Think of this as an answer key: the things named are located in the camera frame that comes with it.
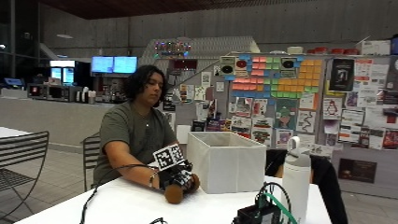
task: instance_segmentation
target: dark hair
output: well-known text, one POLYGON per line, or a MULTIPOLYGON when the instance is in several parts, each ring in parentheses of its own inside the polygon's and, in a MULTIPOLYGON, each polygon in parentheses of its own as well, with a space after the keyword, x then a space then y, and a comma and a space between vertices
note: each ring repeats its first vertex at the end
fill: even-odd
POLYGON ((137 95, 143 92, 145 85, 149 82, 149 78, 154 73, 158 73, 162 77, 162 86, 161 86, 161 97, 154 107, 159 106, 161 101, 163 101, 163 96, 166 94, 166 79, 163 72, 154 65, 142 65, 137 68, 135 72, 126 78, 123 83, 123 94, 126 99, 134 101, 137 95))

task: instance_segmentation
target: blue screen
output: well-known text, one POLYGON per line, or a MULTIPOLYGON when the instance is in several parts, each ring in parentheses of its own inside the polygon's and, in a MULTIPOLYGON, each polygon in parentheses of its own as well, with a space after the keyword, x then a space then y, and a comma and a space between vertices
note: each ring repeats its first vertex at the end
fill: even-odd
POLYGON ((91 57, 90 71, 94 73, 111 73, 113 57, 91 57))
POLYGON ((63 68, 63 83, 73 83, 73 68, 63 68))
POLYGON ((59 78, 61 80, 61 70, 62 68, 50 68, 50 77, 59 78))
POLYGON ((4 81, 8 85, 10 86, 22 86, 22 81, 21 79, 17 79, 17 78, 8 78, 5 77, 4 78, 4 81))
POLYGON ((134 73, 137 70, 137 57, 114 57, 114 73, 134 73))

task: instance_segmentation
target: man's right arm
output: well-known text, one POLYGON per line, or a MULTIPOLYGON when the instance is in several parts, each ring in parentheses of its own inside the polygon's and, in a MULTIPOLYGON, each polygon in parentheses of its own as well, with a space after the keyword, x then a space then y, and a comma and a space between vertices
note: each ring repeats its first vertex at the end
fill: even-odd
MULTIPOLYGON (((121 167, 129 164, 142 164, 137 158, 129 154, 129 146, 122 141, 111 141, 105 144, 103 151, 109 159, 109 163, 113 168, 121 167)), ((125 179, 147 186, 149 178, 154 174, 154 171, 146 167, 122 168, 118 170, 125 179)), ((155 175, 153 179, 153 188, 159 188, 159 177, 155 175)))

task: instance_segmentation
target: green wire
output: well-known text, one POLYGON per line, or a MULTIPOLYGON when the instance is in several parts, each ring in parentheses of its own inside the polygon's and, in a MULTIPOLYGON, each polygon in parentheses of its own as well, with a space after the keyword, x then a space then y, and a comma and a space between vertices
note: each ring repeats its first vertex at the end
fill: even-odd
POLYGON ((287 211, 287 209, 284 208, 284 206, 282 205, 282 203, 276 200, 276 198, 274 197, 272 194, 267 193, 267 192, 263 192, 263 194, 266 196, 268 196, 274 203, 275 203, 275 206, 280 209, 282 213, 286 215, 286 217, 288 218, 288 220, 292 222, 292 224, 296 224, 296 221, 294 219, 294 216, 291 215, 291 213, 287 211))

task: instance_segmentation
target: white table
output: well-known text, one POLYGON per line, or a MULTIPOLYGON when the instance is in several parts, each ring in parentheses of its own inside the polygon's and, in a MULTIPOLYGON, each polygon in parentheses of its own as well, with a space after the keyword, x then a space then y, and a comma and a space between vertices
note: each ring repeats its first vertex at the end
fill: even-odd
POLYGON ((0 137, 12 137, 12 136, 18 136, 18 135, 24 135, 24 134, 28 134, 28 133, 14 130, 14 129, 0 127, 0 137))
MULTIPOLYGON (((266 181, 280 183, 275 177, 266 181)), ((78 224, 82 207, 91 193, 75 196, 17 224, 78 224)), ((169 204, 159 191, 141 187, 118 178, 101 187, 87 204, 85 224, 149 224, 162 217, 169 224, 230 224, 236 210, 254 204, 256 192, 206 194, 201 189, 183 198, 181 204, 169 204)), ((327 210, 316 185, 310 185, 307 224, 330 224, 327 210)))

